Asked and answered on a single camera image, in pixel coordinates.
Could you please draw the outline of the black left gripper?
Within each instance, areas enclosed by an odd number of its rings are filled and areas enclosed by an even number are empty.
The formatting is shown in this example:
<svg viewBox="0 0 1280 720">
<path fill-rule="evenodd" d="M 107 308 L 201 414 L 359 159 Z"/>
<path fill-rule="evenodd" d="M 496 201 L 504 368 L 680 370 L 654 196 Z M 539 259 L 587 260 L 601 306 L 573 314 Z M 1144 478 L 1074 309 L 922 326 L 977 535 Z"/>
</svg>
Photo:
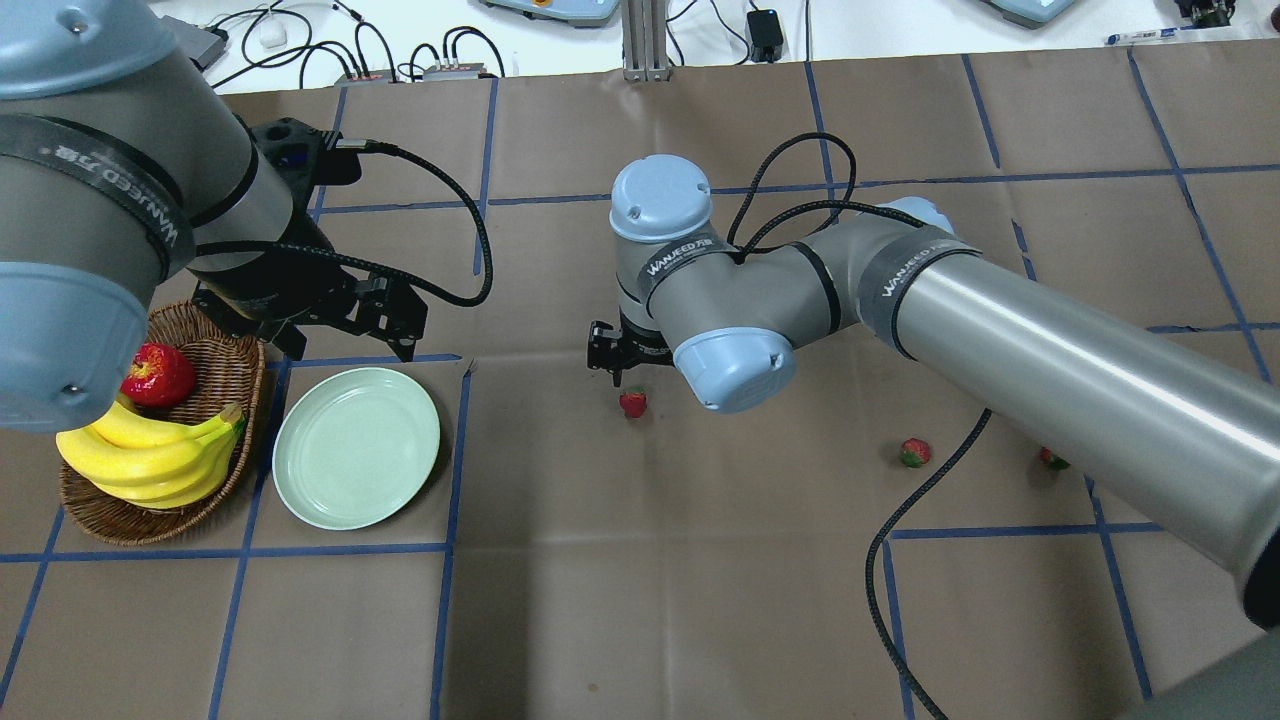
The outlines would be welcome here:
<svg viewBox="0 0 1280 720">
<path fill-rule="evenodd" d="M 412 363 L 426 327 L 425 301 L 388 269 L 342 261 L 308 214 L 316 187 L 361 177 L 355 151 L 342 146 L 339 132 L 294 118 L 247 133 L 242 181 L 191 220 L 193 305 L 223 332 L 269 342 L 291 361 L 305 359 L 305 327 L 325 325 L 379 340 L 401 363 Z"/>
</svg>

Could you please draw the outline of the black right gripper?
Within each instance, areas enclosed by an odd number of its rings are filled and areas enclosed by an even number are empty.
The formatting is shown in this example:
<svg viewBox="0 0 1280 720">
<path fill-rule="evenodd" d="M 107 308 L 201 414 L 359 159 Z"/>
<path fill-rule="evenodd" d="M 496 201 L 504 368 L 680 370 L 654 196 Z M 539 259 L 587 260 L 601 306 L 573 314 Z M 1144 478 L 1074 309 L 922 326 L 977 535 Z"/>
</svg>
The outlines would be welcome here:
<svg viewBox="0 0 1280 720">
<path fill-rule="evenodd" d="M 672 366 L 673 351 L 659 332 L 620 316 L 620 324 L 593 320 L 588 332 L 588 369 L 608 372 L 613 387 L 620 388 L 625 373 L 641 365 Z M 652 369 L 634 370 L 634 386 L 649 387 Z"/>
</svg>

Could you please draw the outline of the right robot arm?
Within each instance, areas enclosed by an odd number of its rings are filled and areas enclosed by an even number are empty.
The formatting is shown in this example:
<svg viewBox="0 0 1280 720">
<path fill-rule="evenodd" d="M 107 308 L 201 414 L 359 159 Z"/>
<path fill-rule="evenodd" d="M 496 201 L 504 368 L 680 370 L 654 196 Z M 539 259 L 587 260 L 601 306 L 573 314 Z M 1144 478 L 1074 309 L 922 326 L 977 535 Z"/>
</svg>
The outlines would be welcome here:
<svg viewBox="0 0 1280 720">
<path fill-rule="evenodd" d="M 620 328 L 588 365 L 672 365 L 713 413 L 795 375 L 797 348 L 864 325 L 1057 451 L 1229 573 L 1262 638 L 1132 711 L 1277 716 L 1277 389 L 984 260 L 923 199 L 763 254 L 721 238 L 685 158 L 627 164 L 611 193 Z"/>
</svg>

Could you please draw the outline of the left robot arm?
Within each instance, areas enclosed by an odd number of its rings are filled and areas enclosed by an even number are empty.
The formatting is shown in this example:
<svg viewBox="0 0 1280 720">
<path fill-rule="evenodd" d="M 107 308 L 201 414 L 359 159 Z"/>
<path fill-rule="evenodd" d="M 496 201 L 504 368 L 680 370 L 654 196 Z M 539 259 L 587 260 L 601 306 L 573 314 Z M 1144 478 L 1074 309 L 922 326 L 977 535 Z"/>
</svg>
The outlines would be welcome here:
<svg viewBox="0 0 1280 720">
<path fill-rule="evenodd" d="M 179 272 L 219 329 L 287 357 L 303 325 L 413 356 L 428 307 L 408 278 L 357 278 L 307 213 L 360 178 L 358 143 L 247 126 L 142 1 L 5 1 L 1 65 L 4 428 L 100 419 Z"/>
</svg>

